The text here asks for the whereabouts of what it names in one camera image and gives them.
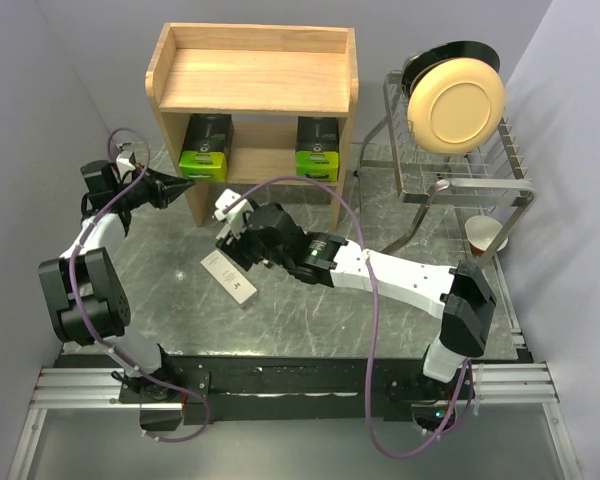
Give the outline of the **white Harry's razor box front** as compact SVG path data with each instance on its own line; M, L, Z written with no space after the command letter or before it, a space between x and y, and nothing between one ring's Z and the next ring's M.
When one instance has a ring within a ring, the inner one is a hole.
M257 288L220 251L207 255L201 265L240 308L245 308L257 296Z

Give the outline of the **black green razor box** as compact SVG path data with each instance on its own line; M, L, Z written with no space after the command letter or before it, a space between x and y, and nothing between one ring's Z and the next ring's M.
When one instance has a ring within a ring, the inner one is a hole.
M339 126L336 118L299 117L296 128L296 174L326 183L339 175Z
M196 181L225 182L233 134L229 114L192 114L180 154L181 174Z

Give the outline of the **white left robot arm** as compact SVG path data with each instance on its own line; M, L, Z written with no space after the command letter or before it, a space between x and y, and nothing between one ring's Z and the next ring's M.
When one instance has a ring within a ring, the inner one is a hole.
M133 210L165 209L193 181L155 171L133 156L81 168L87 191L81 230L59 257L38 267L54 333L63 343L97 345L123 368L114 379L142 399L167 401L183 391L183 375L158 343L131 326L131 309L111 256L127 237Z

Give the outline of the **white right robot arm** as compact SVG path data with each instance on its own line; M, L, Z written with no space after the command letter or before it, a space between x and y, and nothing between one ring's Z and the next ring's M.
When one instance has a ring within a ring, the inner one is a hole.
M260 206L232 191L216 201L214 216L223 224L217 247L243 270L266 262L305 284L377 292L439 319L417 375L425 396L443 396L463 361L484 354L497 301L475 263L423 264L305 232L281 205Z

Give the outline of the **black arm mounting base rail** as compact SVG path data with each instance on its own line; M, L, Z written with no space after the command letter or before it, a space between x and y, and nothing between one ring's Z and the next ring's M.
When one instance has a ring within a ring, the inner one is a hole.
M364 359L283 357L179 357L187 387L206 398L173 390L143 393L114 372L116 398L141 409L140 425L172 432L180 425L212 421L361 418L367 362ZM457 386L426 377L420 362L377 359L371 376L372 414L385 421L417 421L435 430Z

